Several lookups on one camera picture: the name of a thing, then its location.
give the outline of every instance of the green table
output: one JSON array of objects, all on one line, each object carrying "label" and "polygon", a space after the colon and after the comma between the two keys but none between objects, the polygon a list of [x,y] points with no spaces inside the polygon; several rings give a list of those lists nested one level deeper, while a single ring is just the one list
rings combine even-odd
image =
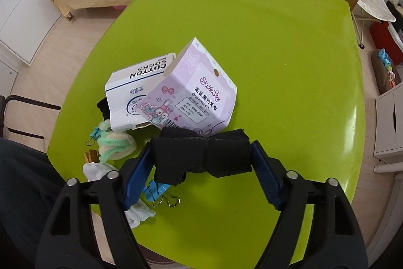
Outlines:
[{"label": "green table", "polygon": [[[307,179],[337,178],[352,200],[365,121],[357,42],[344,0],[135,0],[91,52],[64,102],[49,146],[60,174],[85,180],[84,142],[102,120],[96,104],[110,74],[178,53],[195,36],[238,87],[228,129],[243,128],[269,156]],[[158,132],[135,131],[136,154]],[[158,207],[134,229],[139,243],[196,269],[254,268],[279,216],[254,172],[188,174],[170,192],[180,206]],[[294,260],[303,256],[311,219],[309,207]]]}]

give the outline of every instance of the blue gripper pad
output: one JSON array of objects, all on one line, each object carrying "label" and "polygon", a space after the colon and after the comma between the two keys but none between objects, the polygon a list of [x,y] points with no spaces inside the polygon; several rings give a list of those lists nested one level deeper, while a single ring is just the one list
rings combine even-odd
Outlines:
[{"label": "blue gripper pad", "polygon": [[140,153],[139,161],[126,183],[123,201],[125,210],[128,210],[132,205],[138,202],[153,165],[154,157],[152,156],[150,144],[148,143]]},{"label": "blue gripper pad", "polygon": [[279,160],[269,158],[258,141],[251,144],[250,150],[251,163],[267,201],[274,205],[276,210],[281,211],[284,201],[281,199],[280,191],[286,173],[285,168]]}]

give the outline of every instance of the wooden clothespin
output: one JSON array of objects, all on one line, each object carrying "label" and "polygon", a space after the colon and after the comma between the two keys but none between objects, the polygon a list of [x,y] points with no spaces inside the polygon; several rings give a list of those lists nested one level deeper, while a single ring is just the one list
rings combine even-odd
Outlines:
[{"label": "wooden clothespin", "polygon": [[98,163],[99,162],[99,154],[97,150],[89,150],[84,153],[85,163]]}]

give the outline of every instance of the purple box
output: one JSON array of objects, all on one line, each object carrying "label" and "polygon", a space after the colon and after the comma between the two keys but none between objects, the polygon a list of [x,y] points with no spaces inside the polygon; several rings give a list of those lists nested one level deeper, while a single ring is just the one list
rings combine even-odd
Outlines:
[{"label": "purple box", "polygon": [[160,129],[181,127],[210,136],[228,126],[236,97],[235,84],[193,38],[136,108]]}]

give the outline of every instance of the person's leg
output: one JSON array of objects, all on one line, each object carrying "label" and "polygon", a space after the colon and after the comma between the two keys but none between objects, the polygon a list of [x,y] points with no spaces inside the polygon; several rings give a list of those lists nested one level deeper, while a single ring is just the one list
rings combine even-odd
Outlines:
[{"label": "person's leg", "polygon": [[63,186],[45,153],[0,138],[0,223],[32,265]]}]

